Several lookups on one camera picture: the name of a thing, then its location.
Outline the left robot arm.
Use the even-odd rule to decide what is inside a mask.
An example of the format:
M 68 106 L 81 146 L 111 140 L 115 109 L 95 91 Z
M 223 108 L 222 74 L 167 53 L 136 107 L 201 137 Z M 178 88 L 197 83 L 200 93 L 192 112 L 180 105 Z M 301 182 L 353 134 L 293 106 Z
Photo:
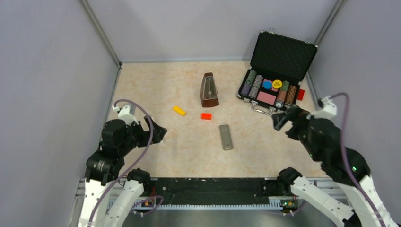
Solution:
M 141 195 L 152 188 L 150 173 L 139 168 L 119 174 L 125 156 L 134 148 L 148 149 L 158 144 L 167 129 L 149 117 L 144 118 L 149 131 L 140 122 L 121 119 L 103 126 L 98 149 L 86 162 L 85 194 L 79 227 L 120 227 Z

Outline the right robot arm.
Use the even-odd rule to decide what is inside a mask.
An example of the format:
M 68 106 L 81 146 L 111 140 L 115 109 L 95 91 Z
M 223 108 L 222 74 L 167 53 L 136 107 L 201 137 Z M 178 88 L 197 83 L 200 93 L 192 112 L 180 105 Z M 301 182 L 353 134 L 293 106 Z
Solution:
M 292 122 L 286 135 L 299 141 L 313 161 L 341 188 L 350 206 L 323 192 L 292 167 L 280 171 L 277 188 L 281 194 L 300 196 L 338 227 L 398 227 L 375 189 L 370 168 L 363 156 L 341 145 L 341 129 L 329 119 L 315 118 L 293 105 L 272 116 L 279 131 Z

